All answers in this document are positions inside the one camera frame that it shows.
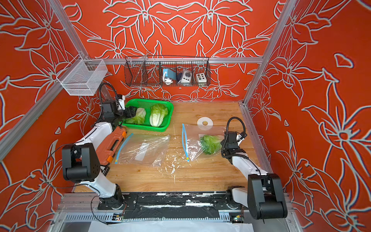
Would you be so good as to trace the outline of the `green chinese cabbage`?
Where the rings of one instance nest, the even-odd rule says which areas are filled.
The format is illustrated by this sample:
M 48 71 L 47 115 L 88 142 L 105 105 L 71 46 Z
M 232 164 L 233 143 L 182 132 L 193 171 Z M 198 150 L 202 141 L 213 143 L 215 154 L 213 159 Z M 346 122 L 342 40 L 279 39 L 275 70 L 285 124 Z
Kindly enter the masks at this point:
M 164 104 L 155 104 L 151 107 L 150 125 L 152 127 L 159 127 L 164 118 L 168 115 L 168 108 Z
M 204 135 L 200 138 L 203 153 L 206 155 L 213 155 L 222 149 L 222 138 L 219 135 Z
M 133 118 L 126 119 L 126 124 L 143 125 L 146 120 L 146 110 L 144 108 L 138 108 L 136 115 Z

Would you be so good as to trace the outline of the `clear zip-top bag blue seal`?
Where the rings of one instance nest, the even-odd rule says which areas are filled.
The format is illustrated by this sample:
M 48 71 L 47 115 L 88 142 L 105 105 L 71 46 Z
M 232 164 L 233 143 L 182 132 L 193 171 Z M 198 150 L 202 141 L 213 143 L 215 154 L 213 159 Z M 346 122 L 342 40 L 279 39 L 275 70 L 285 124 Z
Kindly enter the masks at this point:
M 168 151 L 169 135 L 130 134 L 119 147 L 114 164 L 160 167 Z

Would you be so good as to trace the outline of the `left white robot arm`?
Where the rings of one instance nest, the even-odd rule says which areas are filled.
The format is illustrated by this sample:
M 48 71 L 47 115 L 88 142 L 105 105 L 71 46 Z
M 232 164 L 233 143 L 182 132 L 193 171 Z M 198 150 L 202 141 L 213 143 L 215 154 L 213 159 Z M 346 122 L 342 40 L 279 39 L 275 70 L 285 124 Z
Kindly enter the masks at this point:
M 107 209 L 121 209 L 126 201 L 120 186 L 109 181 L 101 167 L 112 162 L 119 143 L 126 136 L 120 121 L 134 118 L 137 110 L 135 106 L 125 107 L 123 100 L 104 101 L 93 129 L 62 149 L 64 179 L 90 188 Z

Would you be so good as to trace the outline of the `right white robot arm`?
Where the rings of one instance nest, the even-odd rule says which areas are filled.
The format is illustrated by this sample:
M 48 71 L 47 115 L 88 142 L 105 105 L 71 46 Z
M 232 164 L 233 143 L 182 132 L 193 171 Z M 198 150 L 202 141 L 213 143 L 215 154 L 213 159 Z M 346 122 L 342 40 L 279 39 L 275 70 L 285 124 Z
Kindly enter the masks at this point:
M 237 132 L 225 132 L 221 142 L 226 158 L 247 179 L 247 188 L 233 187 L 232 198 L 247 207 L 253 219 L 277 219 L 288 216 L 288 207 L 281 179 L 256 165 L 239 147 L 243 137 Z

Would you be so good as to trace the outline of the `green perforated plastic basket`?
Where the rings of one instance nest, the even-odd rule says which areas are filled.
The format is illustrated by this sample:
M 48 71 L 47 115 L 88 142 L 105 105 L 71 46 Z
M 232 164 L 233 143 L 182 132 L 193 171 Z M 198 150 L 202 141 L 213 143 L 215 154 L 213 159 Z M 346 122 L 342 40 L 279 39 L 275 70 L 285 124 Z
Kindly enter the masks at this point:
M 163 121 L 159 127 L 153 127 L 150 124 L 150 114 L 151 114 L 151 107 L 161 104 L 165 106 L 168 109 L 168 114 L 163 118 Z M 137 129 L 137 130 L 147 130 L 147 131 L 155 131 L 155 132 L 165 132 L 168 126 L 170 125 L 172 114 L 174 111 L 174 105 L 171 102 L 168 101 L 157 101 L 157 100 L 148 100 L 148 99 L 132 99 L 128 101 L 125 106 L 128 108 L 129 106 L 134 106 L 137 108 L 143 108 L 146 110 L 146 116 L 144 124 L 137 125 L 137 124 L 128 124 L 123 123 L 123 126 L 126 126 L 131 129 Z

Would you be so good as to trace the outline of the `orange plastic tool case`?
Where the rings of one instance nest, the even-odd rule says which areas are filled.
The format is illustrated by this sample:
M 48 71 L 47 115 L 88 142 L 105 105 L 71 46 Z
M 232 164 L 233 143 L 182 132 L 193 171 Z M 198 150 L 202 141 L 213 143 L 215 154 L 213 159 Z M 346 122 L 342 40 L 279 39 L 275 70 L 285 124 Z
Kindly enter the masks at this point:
M 120 143 L 125 139 L 127 130 L 125 127 L 116 127 L 96 149 L 96 154 L 101 166 L 109 165 L 115 156 Z

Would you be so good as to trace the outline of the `white round-dial device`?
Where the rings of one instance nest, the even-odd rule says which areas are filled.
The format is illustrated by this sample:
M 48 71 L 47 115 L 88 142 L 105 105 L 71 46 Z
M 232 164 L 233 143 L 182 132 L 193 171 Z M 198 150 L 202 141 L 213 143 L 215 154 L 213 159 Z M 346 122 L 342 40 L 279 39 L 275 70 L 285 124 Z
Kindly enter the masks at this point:
M 191 83 L 191 81 L 192 81 L 192 72 L 187 70 L 187 69 L 184 69 L 182 71 L 180 83 L 181 84 L 189 84 L 189 83 Z

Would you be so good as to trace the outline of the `white tape roll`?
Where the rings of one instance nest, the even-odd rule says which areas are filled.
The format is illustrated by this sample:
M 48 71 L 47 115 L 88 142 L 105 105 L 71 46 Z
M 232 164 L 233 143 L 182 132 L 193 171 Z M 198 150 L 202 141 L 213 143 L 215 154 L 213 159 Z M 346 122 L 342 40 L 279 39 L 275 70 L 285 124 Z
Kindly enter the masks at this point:
M 203 131 L 208 131 L 213 127 L 214 123 L 209 117 L 201 117 L 197 120 L 197 126 Z

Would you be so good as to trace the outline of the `white button box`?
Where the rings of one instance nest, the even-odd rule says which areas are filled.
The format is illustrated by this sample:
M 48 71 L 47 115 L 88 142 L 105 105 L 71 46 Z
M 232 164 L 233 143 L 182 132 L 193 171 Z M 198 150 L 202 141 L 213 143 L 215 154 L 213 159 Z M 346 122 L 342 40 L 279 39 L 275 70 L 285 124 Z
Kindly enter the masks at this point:
M 197 73 L 196 74 L 196 80 L 199 84 L 205 84 L 207 83 L 207 78 L 204 73 Z

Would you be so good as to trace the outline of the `white mesh wall basket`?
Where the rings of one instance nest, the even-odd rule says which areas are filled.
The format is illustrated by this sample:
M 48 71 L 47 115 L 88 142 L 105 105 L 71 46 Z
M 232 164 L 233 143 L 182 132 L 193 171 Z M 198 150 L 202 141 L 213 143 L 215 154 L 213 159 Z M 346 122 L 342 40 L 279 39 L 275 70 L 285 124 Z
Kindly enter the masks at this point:
M 93 96 L 107 72 L 104 60 L 76 60 L 63 70 L 58 82 L 71 96 Z

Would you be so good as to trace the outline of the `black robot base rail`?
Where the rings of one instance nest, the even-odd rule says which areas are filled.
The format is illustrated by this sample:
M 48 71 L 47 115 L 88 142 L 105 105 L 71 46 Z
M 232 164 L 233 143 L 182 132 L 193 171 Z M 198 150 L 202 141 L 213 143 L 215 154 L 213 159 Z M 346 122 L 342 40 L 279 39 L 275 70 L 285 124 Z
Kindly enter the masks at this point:
M 124 203 L 113 209 L 103 200 L 97 209 L 113 211 L 129 220 L 239 221 L 248 208 L 232 198 L 230 190 L 196 192 L 125 192 Z

